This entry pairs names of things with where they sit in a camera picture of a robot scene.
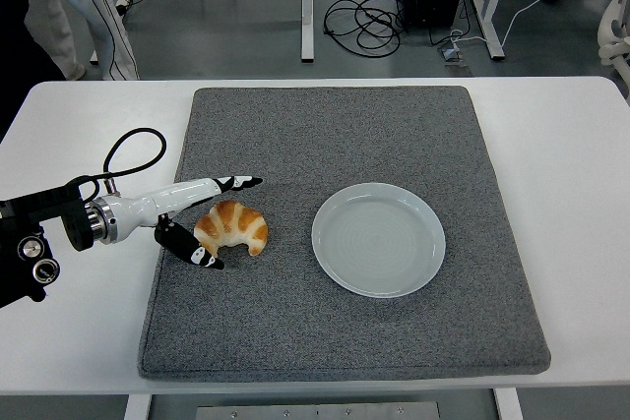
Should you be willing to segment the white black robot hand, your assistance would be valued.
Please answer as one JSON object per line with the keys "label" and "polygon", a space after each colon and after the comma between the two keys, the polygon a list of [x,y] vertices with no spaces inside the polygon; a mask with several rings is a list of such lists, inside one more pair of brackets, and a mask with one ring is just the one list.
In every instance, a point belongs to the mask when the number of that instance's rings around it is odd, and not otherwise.
{"label": "white black robot hand", "polygon": [[201,268],[221,270],[223,261],[203,248],[193,233],[172,218],[222,193],[251,188],[262,182],[261,178],[253,176],[202,178],[172,184],[137,199],[106,195],[90,204],[101,225],[94,237],[104,244],[118,243],[136,228],[150,227],[162,248],[180,260]]}

